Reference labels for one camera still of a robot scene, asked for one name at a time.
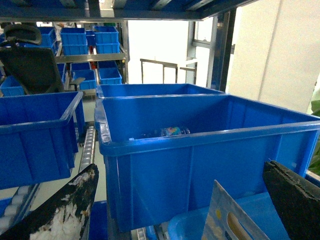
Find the blue storage crate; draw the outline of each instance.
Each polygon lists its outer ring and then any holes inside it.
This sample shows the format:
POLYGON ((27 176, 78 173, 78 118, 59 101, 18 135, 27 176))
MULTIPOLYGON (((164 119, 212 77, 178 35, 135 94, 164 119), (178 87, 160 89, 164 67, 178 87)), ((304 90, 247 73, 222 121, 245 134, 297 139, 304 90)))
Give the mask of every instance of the blue storage crate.
POLYGON ((5 34, 0 34, 0 43, 2 43, 5 40, 5 34))
POLYGON ((137 96, 166 96, 166 95, 203 95, 225 94, 222 91, 204 88, 193 84, 120 84, 98 85, 96 95, 100 98, 137 97, 137 96))
POLYGON ((234 199, 263 193, 270 159, 303 176, 320 130, 319 117, 228 94, 109 97, 95 117, 111 216, 124 232, 209 206, 214 180, 234 199), (139 139, 176 126, 191 134, 139 139))
POLYGON ((6 207, 10 204, 12 197, 0 200, 0 218, 5 213, 6 207))
POLYGON ((119 33, 114 26, 95 26, 94 30, 97 44, 119 43, 119 33))
POLYGON ((90 62, 79 62, 79 63, 71 63, 70 71, 79 71, 79 70, 90 70, 90 62))
POLYGON ((62 92, 0 97, 0 189, 70 177, 78 152, 74 113, 79 133, 85 121, 82 96, 62 92))
POLYGON ((100 68, 100 84, 121 84, 122 76, 118 68, 100 68))
POLYGON ((56 65, 58 67, 59 72, 65 72, 66 71, 66 64, 65 63, 57 63, 56 65))
POLYGON ((85 80, 80 83, 80 89, 95 89, 97 87, 97 77, 94 70, 78 70, 73 72, 73 79, 85 78, 85 80))
POLYGON ((60 33, 62 45, 87 45, 86 30, 84 28, 64 27, 60 33))
POLYGON ((29 44, 29 43, 26 43, 24 46, 26 48, 46 48, 46 49, 51 49, 53 55, 56 55, 56 53, 58 51, 58 47, 59 47, 59 45, 57 45, 57 41, 55 41, 51 46, 34 45, 34 44, 29 44))
POLYGON ((116 61, 98 61, 98 69, 118 68, 116 61))
POLYGON ((96 44, 96 52, 98 54, 118 54, 120 53, 119 43, 96 44))
POLYGON ((95 201, 90 215, 89 240, 108 240, 107 202, 95 201))
POLYGON ((95 46, 96 45, 96 35, 94 31, 92 30, 87 30, 85 31, 86 35, 86 41, 88 43, 88 46, 95 46))
POLYGON ((38 27, 38 29, 42 37, 41 46, 52 46, 56 42, 57 37, 54 27, 42 26, 38 27))
MULTIPOLYGON (((284 225, 267 192, 235 200, 270 240, 289 240, 284 225)), ((175 216, 168 226, 171 240, 200 240, 208 207, 175 216)))
POLYGON ((25 95, 24 89, 12 75, 8 76, 0 85, 0 90, 5 97, 25 95))
POLYGON ((63 45, 63 54, 68 55, 83 55, 88 54, 88 45, 63 45))

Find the crate rim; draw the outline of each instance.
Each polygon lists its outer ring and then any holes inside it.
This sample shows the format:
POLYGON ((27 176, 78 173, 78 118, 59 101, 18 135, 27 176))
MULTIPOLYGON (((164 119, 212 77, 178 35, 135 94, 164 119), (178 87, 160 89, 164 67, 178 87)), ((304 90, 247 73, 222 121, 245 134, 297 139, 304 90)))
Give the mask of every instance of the crate rim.
MULTIPOLYGON (((73 100, 70 102, 69 106, 65 109, 64 113, 61 115, 59 119, 56 120, 48 120, 48 121, 34 121, 34 122, 23 122, 16 124, 8 124, 8 125, 0 125, 0 134, 11 134, 16 132, 24 132, 30 130, 39 130, 39 129, 48 129, 52 128, 54 124, 54 128, 60 128, 68 124, 71 117, 73 116, 71 113, 74 112, 82 99, 83 92, 57 92, 57 93, 45 93, 46 95, 74 95, 73 100)), ((7 96, 5 97, 5 101, 9 101, 10 98, 32 98, 35 95, 20 95, 20 96, 7 96)))
MULTIPOLYGON (((248 100, 242 97, 232 96, 230 94, 220 94, 220 95, 205 95, 201 96, 204 98, 216 98, 222 97, 225 98, 233 97, 243 100, 248 100)), ((159 98, 174 98, 174 97, 187 97, 185 95, 173 95, 173 96, 159 96, 159 98)), ((198 96, 188 95, 191 98, 197 98, 198 96)), ((320 117, 309 115, 306 113, 301 113, 298 111, 291 111, 293 113, 298 113, 300 115, 308 116, 312 121, 303 121, 303 122, 294 122, 294 123, 285 123, 269 126, 256 126, 256 127, 246 127, 246 128, 235 128, 229 130, 220 130, 220 131, 210 131, 210 132, 197 132, 187 135, 176 135, 176 136, 164 136, 164 137, 153 137, 145 139, 135 139, 135 140, 125 140, 113 142, 110 131, 107 116, 103 106, 104 99, 97 99, 96 108, 95 108, 95 119, 99 126, 98 137, 99 137, 99 147, 100 151, 104 155, 109 157, 119 157, 130 154, 152 152, 158 150, 167 150, 175 148, 184 148, 212 143, 221 143, 229 142, 240 139, 247 138, 259 138, 263 136, 274 136, 274 135, 283 135, 290 133, 299 133, 306 131, 317 131, 319 135, 320 132, 320 117), (197 143, 195 144, 192 141, 192 137, 197 137, 197 143)), ((278 109, 286 110, 287 108, 274 106, 268 103, 258 102, 270 107, 276 107, 278 109)))
MULTIPOLYGON (((180 86, 194 86, 197 88, 203 88, 201 86, 192 84, 192 83, 173 83, 174 85, 180 85, 180 86)), ((157 87, 160 85, 173 85, 172 83, 143 83, 143 84, 132 84, 132 85, 145 85, 145 86, 153 86, 153 87, 157 87)), ((99 99, 112 99, 112 98, 118 98, 118 99, 130 99, 130 98, 162 98, 162 97, 173 97, 173 96, 178 96, 178 97, 187 97, 187 96, 212 96, 212 95, 216 95, 219 94, 219 96, 222 95, 230 95, 227 92, 223 92, 223 91, 219 91, 219 90, 215 90, 212 89, 214 91, 216 91, 217 93, 195 93, 195 94, 163 94, 163 95, 139 95, 139 96, 103 96, 104 92, 102 90, 103 86, 125 86, 125 85, 130 85, 130 84, 99 84, 96 86, 96 94, 98 96, 99 99)))

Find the metal pole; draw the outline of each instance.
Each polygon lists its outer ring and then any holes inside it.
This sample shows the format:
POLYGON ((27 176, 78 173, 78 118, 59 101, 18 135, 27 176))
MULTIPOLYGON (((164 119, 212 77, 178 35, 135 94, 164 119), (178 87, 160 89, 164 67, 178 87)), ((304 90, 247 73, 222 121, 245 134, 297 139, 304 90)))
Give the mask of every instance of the metal pole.
POLYGON ((230 12, 225 14, 224 18, 224 57, 222 61, 222 70, 221 70, 221 81, 220 81, 220 91, 225 92, 227 87, 227 78, 229 71, 230 55, 232 50, 232 39, 234 36, 234 27, 236 20, 237 9, 233 9, 230 12))
POLYGON ((175 68, 175 83, 178 83, 178 67, 175 68))
POLYGON ((162 83, 165 83, 165 65, 162 65, 162 83))
POLYGON ((215 50, 216 50, 217 29, 218 29, 218 17, 215 16, 213 17, 213 20, 212 20, 212 32, 211 32, 208 72, 207 72, 207 81, 206 81, 207 88, 211 88, 214 59, 215 59, 215 50))
POLYGON ((142 84, 144 84, 144 62, 141 61, 141 80, 142 84))
MULTIPOLYGON (((188 27, 188 39, 187 39, 187 49, 186 49, 186 59, 194 59, 196 57, 196 49, 197 47, 193 45, 193 41, 195 39, 195 28, 196 28, 196 22, 190 21, 189 27, 188 27)), ((191 68, 195 67, 195 63, 190 64, 191 68)), ((185 73, 185 83, 193 83, 194 78, 196 77, 197 73, 193 71, 187 71, 185 73)))

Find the ceiling beam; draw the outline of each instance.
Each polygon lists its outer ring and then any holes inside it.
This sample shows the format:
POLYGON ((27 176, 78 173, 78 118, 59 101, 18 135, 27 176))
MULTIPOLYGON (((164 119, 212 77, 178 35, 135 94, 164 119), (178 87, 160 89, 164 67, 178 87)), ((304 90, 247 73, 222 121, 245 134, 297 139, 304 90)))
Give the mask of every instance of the ceiling beam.
POLYGON ((153 11, 161 11, 166 5, 168 5, 172 0, 155 0, 151 3, 150 9, 153 11))
POLYGON ((192 0, 185 6, 186 11, 195 11, 203 6, 213 2, 214 0, 192 0))

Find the chair backrest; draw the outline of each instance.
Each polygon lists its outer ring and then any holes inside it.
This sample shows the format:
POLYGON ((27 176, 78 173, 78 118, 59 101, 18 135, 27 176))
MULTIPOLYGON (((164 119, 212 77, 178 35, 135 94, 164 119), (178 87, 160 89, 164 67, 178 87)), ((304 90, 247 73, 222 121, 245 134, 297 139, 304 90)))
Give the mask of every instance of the chair backrest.
POLYGON ((16 43, 41 44, 41 38, 39 41, 37 32, 39 30, 24 25, 7 27, 4 29, 7 41, 1 44, 0 61, 21 84, 25 94, 64 92, 64 86, 51 49, 16 45, 16 43))

